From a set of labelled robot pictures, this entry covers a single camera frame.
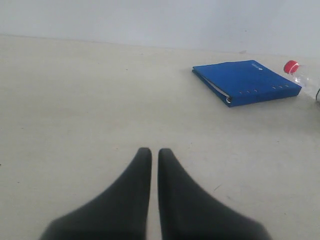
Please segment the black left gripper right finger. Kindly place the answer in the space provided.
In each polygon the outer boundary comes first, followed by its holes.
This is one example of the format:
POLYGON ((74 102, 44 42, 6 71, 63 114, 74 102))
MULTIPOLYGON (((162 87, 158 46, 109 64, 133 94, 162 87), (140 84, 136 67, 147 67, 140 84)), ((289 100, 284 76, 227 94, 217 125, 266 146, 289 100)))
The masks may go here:
POLYGON ((173 151, 158 152, 158 208, 164 240, 270 240, 259 222, 222 204, 185 171, 173 151))

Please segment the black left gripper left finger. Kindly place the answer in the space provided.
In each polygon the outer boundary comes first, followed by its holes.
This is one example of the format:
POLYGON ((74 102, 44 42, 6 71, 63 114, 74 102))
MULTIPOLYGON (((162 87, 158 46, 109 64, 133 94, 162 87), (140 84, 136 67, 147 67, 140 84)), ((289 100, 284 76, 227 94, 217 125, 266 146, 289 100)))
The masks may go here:
POLYGON ((42 240, 144 240, 151 192, 152 153, 138 149, 119 178, 99 196, 53 220, 42 240))

